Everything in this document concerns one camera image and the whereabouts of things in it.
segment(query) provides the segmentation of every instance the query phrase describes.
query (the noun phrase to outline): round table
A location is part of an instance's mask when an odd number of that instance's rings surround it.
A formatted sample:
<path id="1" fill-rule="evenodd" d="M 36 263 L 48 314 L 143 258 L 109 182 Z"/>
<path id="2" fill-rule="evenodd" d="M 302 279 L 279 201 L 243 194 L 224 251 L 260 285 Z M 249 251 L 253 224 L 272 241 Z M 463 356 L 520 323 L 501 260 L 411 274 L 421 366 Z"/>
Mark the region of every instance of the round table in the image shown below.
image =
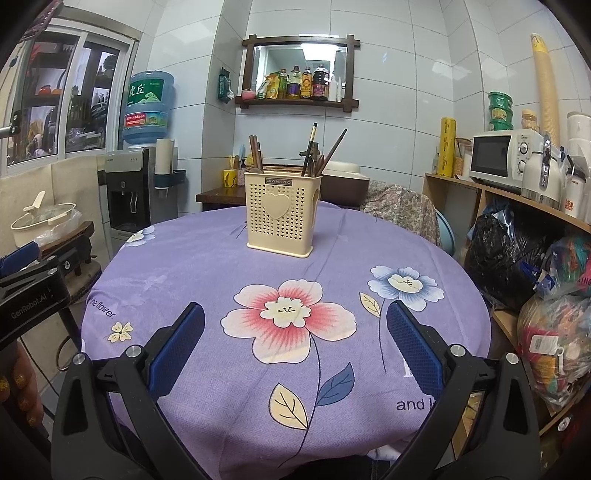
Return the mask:
<path id="1" fill-rule="evenodd" d="M 321 202 L 314 250 L 300 259 L 248 248 L 245 219 L 235 207 L 136 233 L 89 294 L 82 325 L 90 357 L 111 358 L 202 305 L 205 332 L 158 404 L 212 478 L 278 479 L 412 436 L 433 399 L 388 333 L 395 299 L 447 343 L 488 353 L 480 294 L 423 238 Z"/>

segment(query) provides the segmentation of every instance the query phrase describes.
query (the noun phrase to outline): finger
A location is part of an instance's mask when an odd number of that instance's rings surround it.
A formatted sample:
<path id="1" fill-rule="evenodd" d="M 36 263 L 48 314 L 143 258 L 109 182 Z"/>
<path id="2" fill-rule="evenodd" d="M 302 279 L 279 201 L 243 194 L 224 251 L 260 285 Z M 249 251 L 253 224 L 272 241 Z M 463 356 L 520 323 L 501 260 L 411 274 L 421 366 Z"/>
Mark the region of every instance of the finger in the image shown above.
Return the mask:
<path id="1" fill-rule="evenodd" d="M 18 344 L 17 362 L 14 364 L 12 374 L 14 376 L 14 382 L 20 389 L 26 387 L 31 377 L 35 376 L 33 366 L 31 365 L 31 361 L 29 360 L 29 357 L 27 356 L 25 349 L 22 347 L 20 343 Z"/>
<path id="2" fill-rule="evenodd" d="M 10 385 L 6 377 L 0 375 L 0 403 L 6 401 L 10 395 Z"/>
<path id="3" fill-rule="evenodd" d="M 31 377 L 29 383 L 26 384 L 25 388 L 21 390 L 18 394 L 18 408 L 22 411 L 29 411 L 37 403 L 37 397 L 39 393 L 37 393 L 37 380 L 35 376 Z"/>
<path id="4" fill-rule="evenodd" d="M 33 408 L 27 413 L 27 423 L 31 427 L 38 427 L 43 421 L 43 415 L 43 403 L 41 403 L 41 397 L 38 396 Z"/>

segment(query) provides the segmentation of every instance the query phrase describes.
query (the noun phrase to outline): yellow leaf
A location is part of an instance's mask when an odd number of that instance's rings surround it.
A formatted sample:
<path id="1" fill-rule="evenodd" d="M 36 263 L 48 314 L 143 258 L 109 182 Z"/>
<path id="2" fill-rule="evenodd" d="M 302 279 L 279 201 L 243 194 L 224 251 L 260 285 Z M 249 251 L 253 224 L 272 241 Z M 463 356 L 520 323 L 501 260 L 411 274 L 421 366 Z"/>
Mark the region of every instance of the yellow leaf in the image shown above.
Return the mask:
<path id="1" fill-rule="evenodd" d="M 359 298 L 361 299 L 361 305 L 363 305 L 365 310 L 377 318 L 380 317 L 381 312 L 379 310 L 379 304 L 377 301 L 363 292 L 359 292 Z"/>
<path id="2" fill-rule="evenodd" d="M 269 398 L 269 413 L 273 420 L 285 427 L 308 429 L 308 417 L 301 400 L 280 383 L 275 386 Z"/>

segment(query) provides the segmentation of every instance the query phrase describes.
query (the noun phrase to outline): heart-shaped cutout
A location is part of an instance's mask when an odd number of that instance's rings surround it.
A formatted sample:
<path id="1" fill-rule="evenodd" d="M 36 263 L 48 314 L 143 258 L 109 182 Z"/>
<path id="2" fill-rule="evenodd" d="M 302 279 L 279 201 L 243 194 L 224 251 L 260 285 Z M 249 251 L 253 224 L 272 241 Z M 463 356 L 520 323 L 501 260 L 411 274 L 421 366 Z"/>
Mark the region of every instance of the heart-shaped cutout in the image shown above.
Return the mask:
<path id="1" fill-rule="evenodd" d="M 290 198 L 282 193 L 275 195 L 267 192 L 264 193 L 261 198 L 262 207 L 273 220 L 277 220 L 284 216 L 290 209 L 290 204 Z"/>

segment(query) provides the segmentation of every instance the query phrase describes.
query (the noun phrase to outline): white kettle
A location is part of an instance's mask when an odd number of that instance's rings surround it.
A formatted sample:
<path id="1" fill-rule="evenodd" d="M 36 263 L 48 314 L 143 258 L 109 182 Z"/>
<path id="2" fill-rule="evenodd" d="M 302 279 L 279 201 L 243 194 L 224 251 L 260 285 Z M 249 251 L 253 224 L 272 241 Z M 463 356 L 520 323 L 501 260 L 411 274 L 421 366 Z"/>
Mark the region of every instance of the white kettle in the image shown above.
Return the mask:
<path id="1" fill-rule="evenodd" d="M 560 197 L 566 178 L 562 167 L 552 156 L 552 143 L 544 135 L 542 152 L 533 152 L 525 164 L 521 196 L 552 208 L 560 208 Z"/>

